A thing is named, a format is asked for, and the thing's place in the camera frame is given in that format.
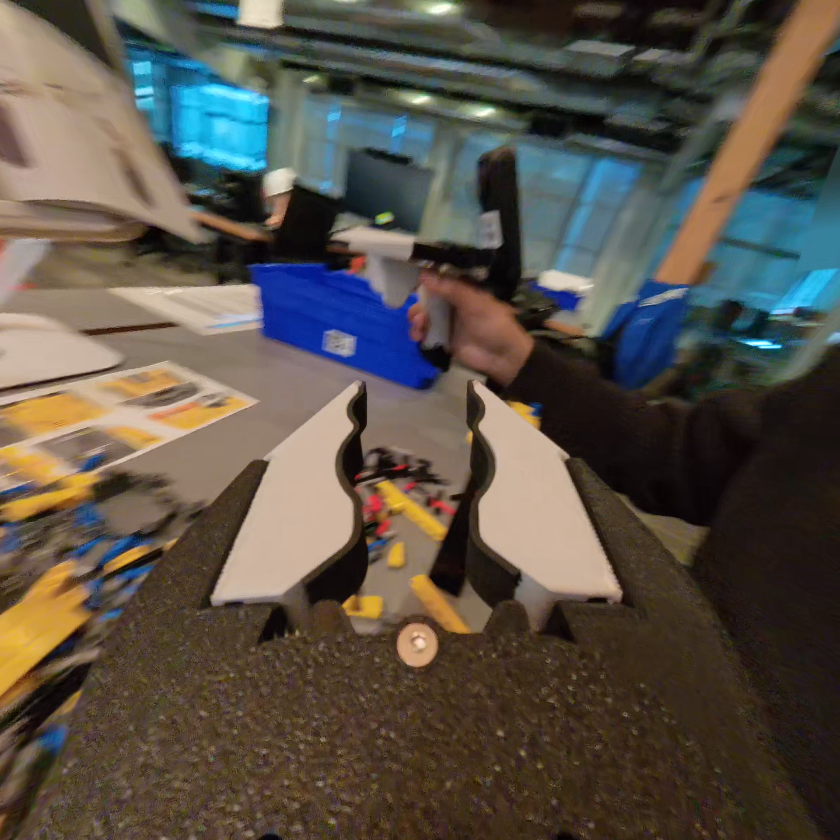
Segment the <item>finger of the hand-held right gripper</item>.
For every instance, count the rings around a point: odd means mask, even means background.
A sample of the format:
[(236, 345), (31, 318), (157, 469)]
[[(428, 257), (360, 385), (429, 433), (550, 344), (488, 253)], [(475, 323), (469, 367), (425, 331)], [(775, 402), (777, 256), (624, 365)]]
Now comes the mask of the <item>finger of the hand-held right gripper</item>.
[(349, 227), (333, 233), (333, 249), (354, 256), (412, 259), (416, 243), (411, 234), (379, 227)]

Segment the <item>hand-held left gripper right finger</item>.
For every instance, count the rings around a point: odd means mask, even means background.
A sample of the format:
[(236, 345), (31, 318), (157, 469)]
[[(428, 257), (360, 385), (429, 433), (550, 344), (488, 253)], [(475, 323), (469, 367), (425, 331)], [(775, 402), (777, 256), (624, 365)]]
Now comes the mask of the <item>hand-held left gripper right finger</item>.
[(467, 385), (466, 409), (469, 588), (491, 610), (519, 604), (531, 629), (561, 603), (622, 604), (569, 456), (479, 381)]

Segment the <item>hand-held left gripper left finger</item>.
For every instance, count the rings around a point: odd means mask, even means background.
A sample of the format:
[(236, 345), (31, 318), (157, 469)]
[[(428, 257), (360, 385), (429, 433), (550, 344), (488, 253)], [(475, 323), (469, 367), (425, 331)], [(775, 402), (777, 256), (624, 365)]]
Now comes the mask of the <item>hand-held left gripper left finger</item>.
[(361, 588), (369, 550), (353, 481), (366, 397), (353, 382), (269, 452), (211, 606), (268, 605), (311, 623), (316, 604), (342, 604)]

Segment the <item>person's right forearm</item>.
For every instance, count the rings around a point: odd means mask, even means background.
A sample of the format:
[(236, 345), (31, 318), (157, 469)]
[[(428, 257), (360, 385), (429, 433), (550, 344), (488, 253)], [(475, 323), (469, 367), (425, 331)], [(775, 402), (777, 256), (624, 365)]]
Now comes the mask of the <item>person's right forearm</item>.
[(653, 402), (590, 364), (534, 346), (505, 397), (638, 508), (710, 526), (737, 499), (770, 509), (807, 487), (838, 492), (839, 356), (774, 386)]

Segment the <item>person's right hand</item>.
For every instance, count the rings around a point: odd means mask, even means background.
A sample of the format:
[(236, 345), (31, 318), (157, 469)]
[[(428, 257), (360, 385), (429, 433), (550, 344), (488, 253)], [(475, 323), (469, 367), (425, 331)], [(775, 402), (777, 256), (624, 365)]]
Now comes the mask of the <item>person's right hand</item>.
[(467, 281), (425, 269), (420, 289), (451, 307), (449, 351), (467, 369), (507, 389), (528, 362), (534, 338), (508, 304)]

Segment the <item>black computer monitor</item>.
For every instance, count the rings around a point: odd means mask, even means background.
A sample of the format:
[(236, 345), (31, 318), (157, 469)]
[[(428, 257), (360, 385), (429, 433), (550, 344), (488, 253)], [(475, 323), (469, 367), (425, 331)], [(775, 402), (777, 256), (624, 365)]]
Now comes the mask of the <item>black computer monitor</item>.
[(342, 205), (378, 225), (417, 234), (424, 220), (434, 171), (378, 150), (348, 155)]

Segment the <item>blue plastic bin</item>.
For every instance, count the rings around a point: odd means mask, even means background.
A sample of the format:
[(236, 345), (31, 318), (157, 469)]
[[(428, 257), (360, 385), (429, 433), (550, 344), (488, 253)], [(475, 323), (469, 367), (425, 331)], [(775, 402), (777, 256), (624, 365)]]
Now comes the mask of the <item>blue plastic bin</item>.
[(366, 279), (320, 264), (259, 264), (249, 273), (267, 338), (417, 391), (436, 383), (439, 370), (408, 331), (415, 296), (388, 308)]

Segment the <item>pile of black red pins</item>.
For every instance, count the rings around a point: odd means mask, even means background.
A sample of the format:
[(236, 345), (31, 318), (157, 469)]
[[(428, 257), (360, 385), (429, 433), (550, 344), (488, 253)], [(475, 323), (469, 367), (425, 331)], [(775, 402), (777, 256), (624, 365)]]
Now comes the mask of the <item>pile of black red pins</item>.
[(458, 495), (433, 463), (400, 448), (378, 447), (364, 456), (353, 479), (367, 529), (388, 530), (404, 517), (433, 539), (441, 539), (455, 516)]

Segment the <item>blue jacket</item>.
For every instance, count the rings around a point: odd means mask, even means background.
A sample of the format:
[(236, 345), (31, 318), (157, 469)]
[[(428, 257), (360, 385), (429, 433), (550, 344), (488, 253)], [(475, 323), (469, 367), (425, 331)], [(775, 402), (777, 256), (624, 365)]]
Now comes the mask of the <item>blue jacket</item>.
[(676, 357), (690, 286), (646, 280), (620, 305), (596, 341), (601, 377), (637, 391), (669, 369)]

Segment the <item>white paper document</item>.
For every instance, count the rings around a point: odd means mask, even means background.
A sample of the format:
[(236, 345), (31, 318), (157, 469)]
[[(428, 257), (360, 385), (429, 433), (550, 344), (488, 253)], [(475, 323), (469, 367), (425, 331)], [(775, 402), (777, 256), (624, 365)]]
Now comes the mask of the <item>white paper document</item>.
[(210, 287), (116, 287), (108, 289), (149, 313), (205, 337), (260, 331), (259, 290), (254, 285)]

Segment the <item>printed instruction sheet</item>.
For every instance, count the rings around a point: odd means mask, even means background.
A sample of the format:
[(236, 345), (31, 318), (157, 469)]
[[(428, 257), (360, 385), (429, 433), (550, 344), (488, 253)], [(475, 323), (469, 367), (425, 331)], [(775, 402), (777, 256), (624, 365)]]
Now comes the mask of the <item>printed instruction sheet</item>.
[(258, 403), (171, 361), (3, 397), (2, 495), (103, 471)]

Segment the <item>pile of mixed toy bricks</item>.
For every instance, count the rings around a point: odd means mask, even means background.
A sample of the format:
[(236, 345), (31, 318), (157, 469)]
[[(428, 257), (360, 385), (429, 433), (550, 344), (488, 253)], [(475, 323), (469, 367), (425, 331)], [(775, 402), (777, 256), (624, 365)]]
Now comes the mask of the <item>pile of mixed toy bricks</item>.
[(2, 491), (2, 838), (31, 813), (117, 618), (205, 506), (124, 470)]

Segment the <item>white flat rounded device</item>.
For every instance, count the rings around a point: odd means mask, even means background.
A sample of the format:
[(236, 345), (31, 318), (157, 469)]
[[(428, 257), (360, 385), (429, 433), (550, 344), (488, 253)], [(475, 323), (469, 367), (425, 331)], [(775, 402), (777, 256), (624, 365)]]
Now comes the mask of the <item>white flat rounded device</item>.
[(1, 315), (2, 392), (112, 371), (124, 360), (120, 352), (57, 320)]

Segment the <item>white printed booklet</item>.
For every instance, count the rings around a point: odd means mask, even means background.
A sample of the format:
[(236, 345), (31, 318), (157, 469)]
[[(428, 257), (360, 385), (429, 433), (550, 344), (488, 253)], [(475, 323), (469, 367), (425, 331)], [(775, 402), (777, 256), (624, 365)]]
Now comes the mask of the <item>white printed booklet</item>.
[(205, 240), (125, 60), (108, 2), (1, 2), (2, 239)]

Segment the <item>wooden post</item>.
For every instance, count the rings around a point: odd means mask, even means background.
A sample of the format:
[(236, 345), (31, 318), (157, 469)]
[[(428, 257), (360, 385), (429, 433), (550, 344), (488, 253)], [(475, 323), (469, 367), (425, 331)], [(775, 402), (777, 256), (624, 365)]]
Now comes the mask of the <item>wooden post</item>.
[(711, 248), (822, 65), (838, 20), (838, 1), (800, 1), (792, 7), (654, 273), (657, 281), (675, 286), (697, 282)]

